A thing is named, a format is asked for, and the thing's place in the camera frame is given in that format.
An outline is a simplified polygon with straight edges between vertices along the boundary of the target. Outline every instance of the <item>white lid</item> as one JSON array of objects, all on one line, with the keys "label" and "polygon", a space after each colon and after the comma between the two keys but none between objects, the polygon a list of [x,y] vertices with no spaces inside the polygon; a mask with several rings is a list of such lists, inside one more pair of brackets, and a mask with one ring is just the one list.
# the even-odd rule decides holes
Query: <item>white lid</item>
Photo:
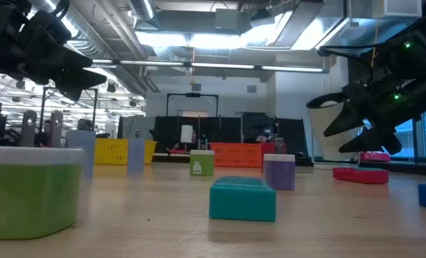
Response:
[{"label": "white lid", "polygon": [[295,161],[296,156],[288,154],[264,154],[264,161]]},{"label": "white lid", "polygon": [[214,150],[191,150],[191,155],[214,155]]},{"label": "white lid", "polygon": [[79,148],[0,147],[0,164],[81,164],[84,157],[85,152]]}]

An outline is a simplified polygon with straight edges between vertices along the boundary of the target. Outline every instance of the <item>yellow crate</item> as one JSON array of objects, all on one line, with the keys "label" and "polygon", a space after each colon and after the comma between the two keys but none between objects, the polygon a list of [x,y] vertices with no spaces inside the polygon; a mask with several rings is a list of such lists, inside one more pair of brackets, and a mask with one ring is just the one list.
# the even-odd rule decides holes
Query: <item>yellow crate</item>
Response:
[{"label": "yellow crate", "polygon": [[128,140],[97,138],[95,143],[95,164],[127,165]]},{"label": "yellow crate", "polygon": [[146,140],[144,144],[144,164],[150,165],[153,162],[153,156],[155,152],[156,141]]}]

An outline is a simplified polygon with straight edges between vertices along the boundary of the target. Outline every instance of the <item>teal block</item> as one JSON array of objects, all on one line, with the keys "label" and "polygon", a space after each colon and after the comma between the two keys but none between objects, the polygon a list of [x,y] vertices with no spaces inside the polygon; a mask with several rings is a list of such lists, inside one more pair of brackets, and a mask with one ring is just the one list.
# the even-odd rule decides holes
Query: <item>teal block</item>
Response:
[{"label": "teal block", "polygon": [[276,192],[260,178],[219,178],[210,189],[210,218],[275,221]]}]

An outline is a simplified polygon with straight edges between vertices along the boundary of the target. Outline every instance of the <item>orange crate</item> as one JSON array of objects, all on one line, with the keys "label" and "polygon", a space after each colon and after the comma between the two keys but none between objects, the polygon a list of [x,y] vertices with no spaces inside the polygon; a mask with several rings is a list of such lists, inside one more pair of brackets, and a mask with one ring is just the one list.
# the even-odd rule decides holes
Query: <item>orange crate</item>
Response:
[{"label": "orange crate", "polygon": [[262,149],[260,144],[210,143],[214,150],[216,167],[260,168]]}]

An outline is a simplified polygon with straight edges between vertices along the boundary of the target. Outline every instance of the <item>wooden table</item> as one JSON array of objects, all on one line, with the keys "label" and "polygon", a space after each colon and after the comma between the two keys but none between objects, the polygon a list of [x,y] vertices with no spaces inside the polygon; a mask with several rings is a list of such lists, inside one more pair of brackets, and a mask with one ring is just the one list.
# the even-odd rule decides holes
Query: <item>wooden table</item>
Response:
[{"label": "wooden table", "polygon": [[97,167],[75,226],[0,242],[0,257],[426,257],[425,177],[393,173],[389,185],[369,186],[298,168],[296,190],[278,192],[276,223],[210,220],[212,182],[189,176],[188,164],[153,164],[132,178],[125,167]]}]

